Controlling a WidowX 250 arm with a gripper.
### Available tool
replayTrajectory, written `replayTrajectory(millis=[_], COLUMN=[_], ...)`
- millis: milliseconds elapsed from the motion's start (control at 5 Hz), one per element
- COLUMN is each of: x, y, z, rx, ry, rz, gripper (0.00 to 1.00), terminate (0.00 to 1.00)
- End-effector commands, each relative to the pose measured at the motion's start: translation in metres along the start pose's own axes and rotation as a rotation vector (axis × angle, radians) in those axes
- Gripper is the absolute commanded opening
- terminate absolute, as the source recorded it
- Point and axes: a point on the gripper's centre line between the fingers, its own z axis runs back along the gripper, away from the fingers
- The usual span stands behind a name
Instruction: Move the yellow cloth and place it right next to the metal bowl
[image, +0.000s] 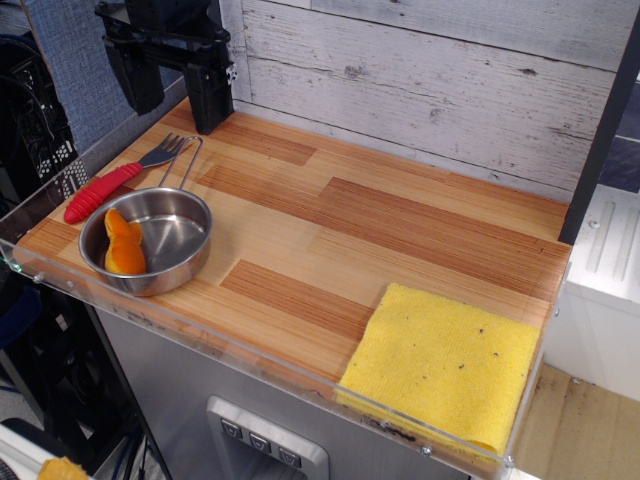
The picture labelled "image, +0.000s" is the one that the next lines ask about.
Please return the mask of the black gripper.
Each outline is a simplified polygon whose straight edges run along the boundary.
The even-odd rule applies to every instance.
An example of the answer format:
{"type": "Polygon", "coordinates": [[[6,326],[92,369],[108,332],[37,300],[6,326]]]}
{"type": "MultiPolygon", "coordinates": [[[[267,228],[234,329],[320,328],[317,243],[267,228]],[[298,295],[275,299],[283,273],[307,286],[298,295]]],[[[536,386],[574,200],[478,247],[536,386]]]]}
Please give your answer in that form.
{"type": "Polygon", "coordinates": [[[144,115],[163,102],[159,67],[146,55],[186,56],[183,76],[196,130],[208,135],[233,112],[233,64],[225,50],[213,49],[211,1],[100,1],[104,45],[114,75],[131,108],[144,115]]]}

